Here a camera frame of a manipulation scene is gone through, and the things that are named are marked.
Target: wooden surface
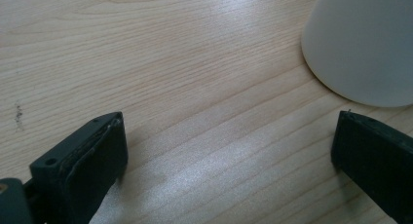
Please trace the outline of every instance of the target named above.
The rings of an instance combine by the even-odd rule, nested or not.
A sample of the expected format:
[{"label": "wooden surface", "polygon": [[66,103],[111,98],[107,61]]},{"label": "wooden surface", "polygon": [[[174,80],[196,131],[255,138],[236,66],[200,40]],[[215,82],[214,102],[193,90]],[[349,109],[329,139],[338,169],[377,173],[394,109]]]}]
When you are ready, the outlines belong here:
[{"label": "wooden surface", "polygon": [[124,112],[130,163],[92,223],[393,223],[329,151],[340,110],[413,135],[413,107],[324,87],[316,0],[0,0],[0,177]]}]

